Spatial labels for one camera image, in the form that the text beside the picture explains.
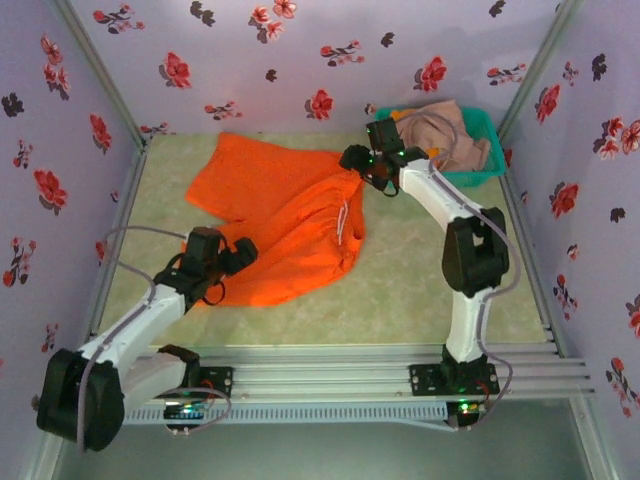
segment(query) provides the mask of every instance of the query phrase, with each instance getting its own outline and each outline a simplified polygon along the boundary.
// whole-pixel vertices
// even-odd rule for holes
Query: teal basket
[[[375,118],[376,120],[389,118],[394,110],[403,110],[403,108],[381,108],[376,112]],[[486,138],[491,143],[491,149],[481,172],[443,172],[442,174],[458,188],[477,187],[491,177],[504,175],[507,169],[504,153],[496,129],[487,112],[479,108],[461,108],[460,110],[469,136],[474,140]]]

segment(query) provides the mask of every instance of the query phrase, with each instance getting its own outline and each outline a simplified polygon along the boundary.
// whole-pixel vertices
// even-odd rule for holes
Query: beige cloth
[[[425,152],[438,148],[450,150],[453,142],[451,127],[440,119],[433,117],[411,116],[403,118],[408,113],[433,112],[443,116],[453,123],[458,132],[458,143],[448,159],[437,165],[443,172],[475,172],[484,169],[491,143],[487,139],[474,141],[467,134],[462,118],[462,111],[455,100],[434,103],[416,110],[394,112],[396,126],[405,147],[420,147]]]

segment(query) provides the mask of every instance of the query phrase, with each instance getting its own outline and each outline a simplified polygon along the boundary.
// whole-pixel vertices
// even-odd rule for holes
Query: floor
[[[290,148],[342,151],[366,143],[365,135],[251,135]],[[215,150],[213,135],[158,136],[145,165],[130,224],[186,233],[217,220],[184,200],[191,180]],[[451,322],[451,290],[440,267],[444,233],[408,195],[388,199],[368,187],[367,228],[359,263],[345,278],[287,304],[271,308],[196,308],[172,325],[154,346],[308,344],[441,344]],[[507,215],[497,179],[465,193]],[[121,260],[154,274],[179,249],[175,239],[149,233],[127,234]],[[511,280],[513,268],[505,276]],[[104,331],[144,295],[146,285],[129,272],[116,272],[101,324]],[[526,275],[490,312],[490,343],[545,341]]]
[[[54,479],[591,479],[565,402],[505,402],[487,422],[455,434],[402,425],[220,424],[189,439],[161,426],[125,427],[100,453],[78,458],[68,449]]]

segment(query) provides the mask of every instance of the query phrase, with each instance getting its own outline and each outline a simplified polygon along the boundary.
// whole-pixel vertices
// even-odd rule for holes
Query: orange fabric
[[[229,222],[220,231],[230,246],[249,237],[258,248],[255,263],[225,279],[220,305],[278,305],[353,268],[365,236],[364,183],[340,167],[340,155],[220,134],[186,198]],[[212,287],[207,298],[216,302],[220,293]]]

